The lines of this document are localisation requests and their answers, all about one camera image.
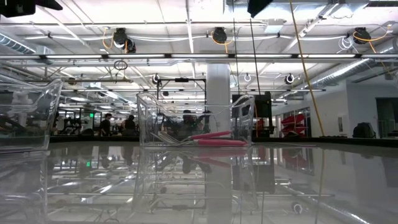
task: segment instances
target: acrylic container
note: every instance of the acrylic container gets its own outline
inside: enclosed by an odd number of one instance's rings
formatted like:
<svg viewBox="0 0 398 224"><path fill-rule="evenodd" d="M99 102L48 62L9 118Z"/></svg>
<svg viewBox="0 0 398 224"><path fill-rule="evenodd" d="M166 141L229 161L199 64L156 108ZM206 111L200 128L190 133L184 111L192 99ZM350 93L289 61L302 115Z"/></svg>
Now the acrylic container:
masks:
<svg viewBox="0 0 398 224"><path fill-rule="evenodd" d="M251 145L254 98L231 105L162 103L154 95L137 95L141 146L248 147Z"/></svg>
<svg viewBox="0 0 398 224"><path fill-rule="evenodd" d="M47 149L62 84L37 86L0 75L0 153Z"/></svg>
<svg viewBox="0 0 398 224"><path fill-rule="evenodd" d="M250 149L189 149L141 151L134 211L206 210L214 202L234 211L258 208Z"/></svg>

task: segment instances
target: black backpack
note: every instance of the black backpack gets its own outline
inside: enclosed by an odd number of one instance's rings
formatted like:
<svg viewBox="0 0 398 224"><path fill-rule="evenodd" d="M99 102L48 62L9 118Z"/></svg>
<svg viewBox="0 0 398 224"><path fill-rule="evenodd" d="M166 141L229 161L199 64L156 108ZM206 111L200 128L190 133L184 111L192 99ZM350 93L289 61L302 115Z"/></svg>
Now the black backpack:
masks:
<svg viewBox="0 0 398 224"><path fill-rule="evenodd" d="M376 138L376 133L370 123L362 122L354 128L353 138Z"/></svg>

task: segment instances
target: reflective table surface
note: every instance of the reflective table surface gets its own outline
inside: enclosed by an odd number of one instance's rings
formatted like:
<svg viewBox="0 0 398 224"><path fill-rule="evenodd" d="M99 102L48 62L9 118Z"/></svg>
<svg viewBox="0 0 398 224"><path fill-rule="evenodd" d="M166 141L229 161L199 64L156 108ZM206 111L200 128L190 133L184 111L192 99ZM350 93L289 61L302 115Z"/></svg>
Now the reflective table surface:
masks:
<svg viewBox="0 0 398 224"><path fill-rule="evenodd" d="M397 223L398 159L368 149L53 143L0 156L0 223Z"/></svg>

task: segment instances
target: pink handle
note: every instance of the pink handle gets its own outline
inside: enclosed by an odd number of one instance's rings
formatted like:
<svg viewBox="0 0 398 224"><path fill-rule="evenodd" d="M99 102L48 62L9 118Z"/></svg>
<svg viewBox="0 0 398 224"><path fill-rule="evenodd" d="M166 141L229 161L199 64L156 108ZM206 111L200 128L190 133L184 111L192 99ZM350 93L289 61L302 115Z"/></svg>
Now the pink handle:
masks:
<svg viewBox="0 0 398 224"><path fill-rule="evenodd" d="M200 146L244 146L246 142L239 140L199 139L195 140Z"/></svg>
<svg viewBox="0 0 398 224"><path fill-rule="evenodd" d="M212 138L212 137L224 136L227 134L231 134L231 131L222 131L222 132L218 132L218 133L208 133L208 134L197 134L194 136L190 136L190 139L195 140L195 139Z"/></svg>
<svg viewBox="0 0 398 224"><path fill-rule="evenodd" d="M235 157L235 156L244 156L245 154L246 154L246 151L244 151L244 150L234 150L234 152L231 152L231 151L202 152L202 153L199 153L199 155L197 155L196 158Z"/></svg>

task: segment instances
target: wire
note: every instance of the wire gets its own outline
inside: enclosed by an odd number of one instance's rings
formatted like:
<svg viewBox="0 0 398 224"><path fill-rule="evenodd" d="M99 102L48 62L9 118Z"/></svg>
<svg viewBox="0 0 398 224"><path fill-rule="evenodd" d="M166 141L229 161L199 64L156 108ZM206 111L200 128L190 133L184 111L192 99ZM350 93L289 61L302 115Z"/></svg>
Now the wire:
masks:
<svg viewBox="0 0 398 224"><path fill-rule="evenodd" d="M256 76L257 76L257 87L259 89L259 98L261 96L261 90L260 90L260 81L259 81L259 71L257 68L257 57L256 57L256 46L254 45L254 34L253 34L253 26L250 18L250 29L251 29L251 37L252 37L252 43L253 43L253 53L254 53L254 65L256 66ZM254 103L254 110L256 112L256 117L257 117L257 108L256 108L256 103ZM256 137L258 138L258 131L257 131L257 124L256 124Z"/></svg>
<svg viewBox="0 0 398 224"><path fill-rule="evenodd" d="M104 45L104 47L105 47L106 49L112 48L112 46L113 46L113 34L112 34L112 40L111 40L111 46L110 46L110 47L108 47L108 46L105 44L105 39L102 39L102 44Z"/></svg>
<svg viewBox="0 0 398 224"><path fill-rule="evenodd" d="M319 127L321 129L321 133L322 136L325 136L325 133L323 132L323 126L322 126L322 122L319 116L319 111L318 111L318 107L317 107L317 102L315 100L315 97L313 95L313 91L312 91L312 87L311 87L311 82L310 79L308 78L308 73L307 73L307 69L305 68L305 63L304 63L304 57L303 57L303 51L301 48L301 43L300 43L300 39L299 39L299 32L297 30L297 24L296 24L296 20L294 17L294 11L293 11L293 2L292 0L289 0L289 4L290 4L290 10L292 11L292 19L293 19L293 23L294 23L294 30L295 30L295 34L296 34L296 38L297 38L297 43L298 43L298 49L300 51L300 55L301 55L301 63L303 64L303 69L304 69L304 74L305 74L305 78L307 80L307 85L308 88L310 89L310 93L311 93L311 98L313 101L313 105L315 108L315 113L317 114L317 118L318 118L318 122L319 122ZM315 209L315 224L318 223L318 214L319 214L319 203L321 201L321 195L322 195L322 188L323 188L323 173L325 170L325 150L322 149L322 164L321 164L321 174L320 174L320 183L319 183L319 191L318 191L318 201L317 201L317 207Z"/></svg>
<svg viewBox="0 0 398 224"><path fill-rule="evenodd" d="M375 38L375 39L362 39L362 38L359 38L359 37L355 36L355 34L358 33L356 31L353 33L353 36L355 37L355 39L358 39L358 40L362 40L362 41L366 41L366 42L372 42L372 41L381 40L381 39L385 38L386 35L388 34L388 30L389 29L390 29L390 27L387 26L387 32L383 36Z"/></svg>
<svg viewBox="0 0 398 224"><path fill-rule="evenodd" d="M225 53L227 53L228 54L228 48L227 48L227 45L228 44L230 44L230 43L232 43L232 41L234 41L234 39L232 39L231 41L229 41L228 43L223 43L223 44L220 44L220 43L218 43L217 41L215 41L214 40L214 38L213 38L213 33L214 33L214 31L211 31L211 33L210 33L210 36L211 36L211 39L213 40L213 42L214 43L216 43L216 44L218 44L218 45L224 45L225 46Z"/></svg>
<svg viewBox="0 0 398 224"><path fill-rule="evenodd" d="M234 40L236 40L236 26L235 26L235 5L234 1L232 1L232 13L233 13L233 24L234 24ZM238 46L236 45L236 41L234 42L235 46L235 54L238 53ZM235 57L236 59L236 75L237 75L237 82L238 82L238 97L241 96L241 87L239 84L239 68L238 68L238 57Z"/></svg>
<svg viewBox="0 0 398 224"><path fill-rule="evenodd" d="M373 52L374 52L375 54L377 54L376 50L375 50L374 47L373 47L372 42L369 42L369 45L371 46ZM390 70L386 67L386 65L385 65L383 62L381 62L381 64L383 65L385 71L387 71L387 73L388 73L391 77L393 77L394 75L390 72Z"/></svg>

